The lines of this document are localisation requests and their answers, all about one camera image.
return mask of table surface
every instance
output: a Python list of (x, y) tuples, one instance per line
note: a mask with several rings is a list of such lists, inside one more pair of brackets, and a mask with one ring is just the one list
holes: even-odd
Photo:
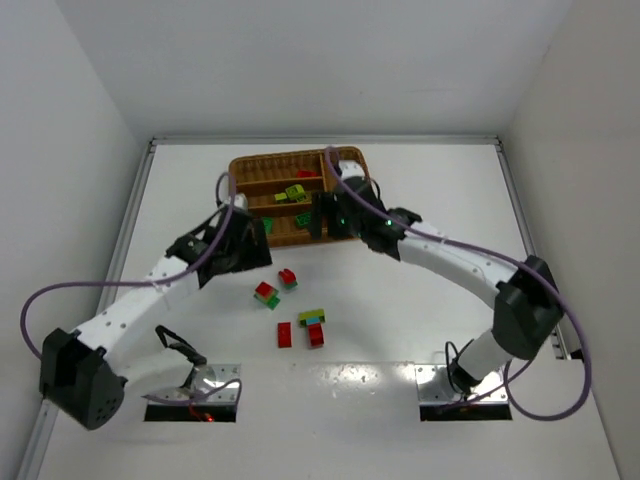
[[(166, 247), (215, 208), (218, 175), (236, 157), (311, 144), (160, 145), (133, 228), (122, 278), (139, 278)], [(358, 144), (387, 207), (403, 206), (453, 238), (517, 258), (525, 251), (493, 145)], [(211, 363), (242, 364), (236, 424), (145, 424), (129, 402), (103, 429), (60, 414), (38, 478), (617, 478), (592, 399), (564, 422), (421, 423), (412, 363), (443, 362), (490, 326), (492, 312), (424, 269), (360, 242), (272, 251), (271, 267), (212, 280), (162, 324)], [(252, 298), (290, 268), (299, 287), (273, 311)], [(325, 346), (276, 346), (276, 324), (324, 308)], [(150, 333), (131, 360), (156, 353)], [(577, 396), (581, 364), (546, 346), (516, 392), (541, 413)]]

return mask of purple cable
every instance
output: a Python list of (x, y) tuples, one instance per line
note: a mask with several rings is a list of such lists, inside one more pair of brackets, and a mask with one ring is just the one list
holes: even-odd
[(549, 292), (549, 294), (554, 298), (554, 300), (556, 302), (558, 302), (558, 304), (560, 305), (560, 307), (562, 308), (562, 310), (566, 313), (567, 317), (569, 318), (569, 321), (571, 322), (571, 325), (573, 325), (573, 328), (576, 331), (576, 334), (578, 336), (578, 340), (580, 341), (580, 345), (582, 347), (582, 354), (584, 357), (584, 383), (582, 385), (582, 391), (580, 392), (580, 396), (578, 397), (578, 400), (568, 409), (555, 414), (555, 415), (537, 415), (531, 412), (528, 412), (526, 410), (524, 410), (513, 398), (513, 395), (511, 393), (511, 390), (509, 389), (509, 383), (513, 380), (515, 380), (517, 377), (519, 377), (527, 368), (529, 368), (529, 365), (531, 365), (532, 361), (527, 362), (518, 372), (516, 372), (511, 378), (507, 377), (508, 371), (509, 371), (509, 366), (510, 366), (510, 362), (507, 364), (507, 366), (505, 367), (505, 380), (503, 385), (501, 385), (500, 387), (497, 387), (487, 393), (484, 393), (478, 397), (474, 397), (471, 401), (469, 402), (461, 402), (461, 403), (456, 403), (454, 404), (456, 407), (458, 406), (464, 406), (465, 404), (469, 404), (469, 403), (473, 403), (474, 401), (478, 401), (481, 400), (482, 398), (488, 397), (489, 395), (491, 395), (492, 393), (496, 392), (497, 390), (499, 390), (500, 388), (502, 388), (504, 386), (504, 388), (507, 391), (507, 394), (509, 395), (509, 399), (511, 400), (511, 404), (513, 405), (513, 407), (520, 412), (522, 415), (524, 415), (525, 417), (528, 417), (532, 420), (538, 420), (538, 421), (555, 421), (555, 420), (562, 420), (564, 418), (570, 417), (571, 415), (573, 415), (574, 413), (576, 413), (578, 410), (580, 410), (580, 408), (582, 408), (582, 406), (585, 404), (585, 402), (587, 401), (587, 399), (589, 398), (589, 392), (591, 390), (591, 381), (592, 381), (592, 373), (591, 373), (591, 354), (589, 351), (589, 347), (587, 345), (587, 339), (586, 339), (586, 334), (582, 328), (582, 325), (580, 325), (580, 322), (578, 321), (578, 318), (575, 314), (575, 312), (573, 311), (573, 309), (571, 308), (571, 306), (566, 302), (566, 300), (564, 299), (564, 297), (562, 297), (560, 295), (560, 293), (553, 287), (553, 285), (551, 285), (544, 277), (542, 277), (538, 272), (536, 272), (535, 270), (533, 270), (532, 268), (530, 268), (529, 266), (525, 265), (522, 262), (519, 262), (518, 260), (511, 258), (507, 255), (504, 255), (500, 252), (495, 252), (493, 250), (490, 250), (488, 248), (484, 248), (484, 247), (480, 247), (477, 245), (473, 245), (470, 243), (465, 243), (465, 242), (459, 242), (457, 240), (449, 240), (447, 238), (442, 238), (442, 237), (438, 237), (437, 235), (430, 235), (428, 233), (425, 232), (421, 232), (420, 230), (416, 230), (414, 228), (409, 227), (408, 225), (404, 225), (400, 222), (397, 221), (397, 219), (392, 218), (391, 216), (387, 215), (385, 212), (382, 212), (380, 210), (378, 210), (377, 208), (375, 208), (374, 206), (370, 205), (369, 203), (367, 203), (366, 201), (364, 201), (362, 198), (360, 198), (360, 196), (355, 193), (351, 188), (349, 188), (349, 186), (344, 182), (344, 180), (342, 180), (342, 178), (340, 178), (340, 176), (338, 175), (338, 172), (336, 172), (336, 169), (334, 168), (333, 164), (331, 163), (331, 154), (335, 153), (336, 156), (338, 157), (338, 160), (340, 159), (340, 152), (332, 147), (329, 146), (327, 148), (325, 148), (324, 150), (324, 160), (325, 163), (327, 165), (327, 168), (329, 169), (329, 171), (331, 172), (331, 174), (333, 175), (333, 177), (336, 179), (336, 181), (338, 182), (338, 184), (342, 187), (342, 189), (347, 192), (347, 194), (349, 194), (349, 196), (351, 196), (356, 202), (358, 202), (362, 207), (366, 208), (367, 210), (369, 210), (371, 213), (374, 213), (375, 215), (379, 216), (380, 218), (384, 218), (385, 220), (391, 221), (393, 223), (395, 223), (396, 225), (399, 225), (400, 227), (402, 227), (403, 229), (405, 229), (407, 232), (413, 233), (414, 235), (417, 235), (419, 237), (425, 238), (427, 240), (432, 240), (435, 242), (441, 242), (441, 243), (447, 243), (449, 245), (452, 245), (454, 247), (458, 247), (458, 248), (463, 248), (465, 250), (471, 250), (471, 251), (475, 251), (475, 252), (479, 252), (482, 253), (484, 255), (490, 255), (494, 258), (497, 258), (499, 260), (502, 260), (504, 262), (510, 263), (514, 266), (516, 266), (517, 268), (527, 272), (529, 275), (531, 275), (537, 282), (539, 282), (544, 289)]
[[(233, 176), (229, 173), (229, 172), (224, 172), (222, 175), (220, 175), (220, 178), (218, 178), (218, 182), (216, 183), (216, 198), (219, 198), (219, 189), (220, 189), (220, 185), (222, 183), (222, 179), (224, 178), (228, 178), (229, 179), (229, 197), (235, 199), (236, 196), (236, 182), (235, 179), (233, 178)], [(222, 208), (219, 208), (216, 213), (214, 213), (214, 216), (217, 215), (218, 213), (220, 213), (220, 211), (222, 210)], [(218, 246), (218, 243), (220, 243), (220, 240), (222, 239), (222, 236), (224, 235), (225, 230), (227, 229), (227, 226), (229, 225), (229, 221), (231, 220), (231, 215), (233, 213), (233, 209), (229, 208), (227, 210), (226, 215), (224, 216), (224, 219), (222, 220), (222, 224), (220, 225), (220, 228), (218, 229), (218, 233), (216, 234), (215, 238), (213, 239), (213, 242), (211, 242), (211, 245), (209, 245), (209, 247), (207, 248), (207, 250), (205, 250), (205, 252), (202, 254), (202, 256), (193, 264), (191, 265), (189, 268), (187, 268), (184, 272), (180, 272), (176, 275), (173, 275), (171, 277), (165, 277), (165, 278), (159, 278), (157, 280), (136, 280), (136, 281), (77, 281), (77, 282), (63, 282), (63, 283), (55, 283), (53, 285), (49, 285), (48, 287), (44, 287), (41, 288), (40, 290), (36, 291), (33, 295), (31, 295), (27, 301), (25, 302), (24, 306), (22, 307), (22, 311), (20, 312), (20, 333), (22, 334), (22, 338), (24, 340), (24, 343), (27, 344), (27, 347), (29, 347), (29, 350), (31, 350), (31, 352), (38, 358), (38, 360), (40, 360), (42, 358), (42, 355), (40, 354), (40, 351), (38, 350), (38, 348), (36, 347), (35, 343), (33, 342), (33, 340), (31, 340), (31, 337), (29, 336), (29, 332), (27, 330), (27, 312), (29, 311), (29, 307), (31, 306), (31, 304), (41, 295), (44, 295), (47, 292), (52, 292), (54, 290), (59, 290), (61, 288), (71, 288), (71, 287), (152, 287), (155, 285), (166, 285), (167, 283), (171, 283), (171, 282), (175, 282), (176, 280), (180, 280), (183, 277), (186, 277), (187, 275), (189, 275), (190, 273), (196, 271), (198, 268), (200, 268), (202, 266), (202, 264), (204, 262), (207, 261), (207, 259), (211, 256), (211, 254), (215, 251), (216, 247)]]
[(233, 378), (233, 379), (229, 380), (228, 382), (225, 382), (223, 385), (221, 385), (219, 387), (212, 388), (207, 393), (204, 393), (202, 395), (194, 395), (191, 398), (189, 398), (188, 400), (167, 400), (166, 398), (156, 397), (155, 395), (143, 395), (142, 398), (145, 398), (147, 400), (151, 400), (152, 402), (161, 403), (162, 405), (169, 405), (169, 406), (172, 406), (172, 407), (184, 407), (184, 406), (191, 405), (192, 403), (195, 403), (196, 401), (206, 400), (211, 395), (214, 395), (214, 394), (218, 393), (219, 391), (224, 390), (225, 388), (227, 388), (232, 383), (237, 383), (238, 384), (238, 393), (236, 395), (236, 399), (235, 399), (235, 402), (234, 402), (234, 405), (237, 407), (238, 403), (240, 402), (240, 395), (242, 395), (242, 381), (240, 381), (239, 378)]

